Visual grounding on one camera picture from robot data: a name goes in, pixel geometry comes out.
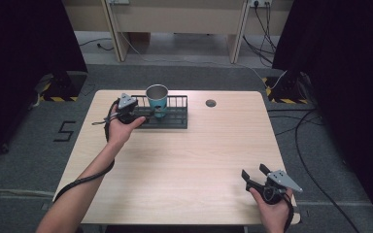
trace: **power outlet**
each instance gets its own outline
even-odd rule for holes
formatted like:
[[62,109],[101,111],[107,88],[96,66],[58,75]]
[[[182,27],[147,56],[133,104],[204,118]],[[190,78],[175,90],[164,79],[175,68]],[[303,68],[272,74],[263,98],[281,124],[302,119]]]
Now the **power outlet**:
[[255,2],[258,2],[259,8],[266,8],[266,5],[269,4],[271,6],[272,0],[250,0],[251,4],[250,7],[255,7]]

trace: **black curtain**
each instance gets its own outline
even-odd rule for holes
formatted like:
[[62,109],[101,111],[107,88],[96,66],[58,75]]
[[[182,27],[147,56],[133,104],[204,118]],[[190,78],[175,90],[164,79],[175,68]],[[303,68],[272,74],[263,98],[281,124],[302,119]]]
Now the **black curtain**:
[[273,67],[309,75],[334,142],[373,203],[373,2],[332,2],[294,1]]
[[46,74],[86,66],[60,0],[0,1],[0,145],[9,140]]

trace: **wooden table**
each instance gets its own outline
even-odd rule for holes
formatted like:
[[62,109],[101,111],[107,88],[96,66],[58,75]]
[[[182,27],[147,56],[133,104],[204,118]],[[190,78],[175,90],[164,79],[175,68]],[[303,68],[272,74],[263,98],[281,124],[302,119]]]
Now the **wooden table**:
[[[96,93],[58,191],[105,146],[103,125],[91,124],[102,120],[123,92],[145,94],[140,90]],[[260,224],[241,171],[264,183],[260,163],[272,171],[285,170],[261,94],[170,90],[169,95],[187,95],[187,129],[134,130],[83,223]],[[208,99],[217,106],[207,107]],[[299,220],[295,214],[292,223]]]

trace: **wrist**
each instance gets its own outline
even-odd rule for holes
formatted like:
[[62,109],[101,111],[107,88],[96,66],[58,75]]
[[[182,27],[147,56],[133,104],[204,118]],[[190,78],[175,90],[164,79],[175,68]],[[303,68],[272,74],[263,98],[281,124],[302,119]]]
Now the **wrist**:
[[116,156],[120,149],[123,147],[125,143],[123,142],[108,142],[105,146],[105,150],[109,150],[111,155]]

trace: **gray carpet floor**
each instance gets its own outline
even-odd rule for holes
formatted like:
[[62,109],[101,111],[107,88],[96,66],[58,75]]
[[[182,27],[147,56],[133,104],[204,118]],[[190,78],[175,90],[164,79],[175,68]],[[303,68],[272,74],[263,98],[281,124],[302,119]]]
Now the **gray carpet floor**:
[[[34,232],[51,205],[89,104],[99,89],[146,89],[162,83],[169,89],[253,90],[264,96],[274,132],[289,175],[303,187],[295,194],[302,222],[288,232],[354,232],[351,225],[331,204],[308,176],[295,146],[293,128],[312,104],[270,103],[262,81],[246,68],[207,68],[177,66],[88,65],[88,77],[76,102],[41,102],[18,126],[9,152],[0,154],[0,232]],[[279,71],[258,69],[262,76]],[[360,232],[373,232],[373,206],[355,174],[331,139],[320,112],[308,116],[298,130],[302,159],[323,190],[344,210]],[[58,130],[64,121],[67,135]],[[105,226],[84,225],[85,232],[102,232]],[[264,232],[261,226],[250,232]]]

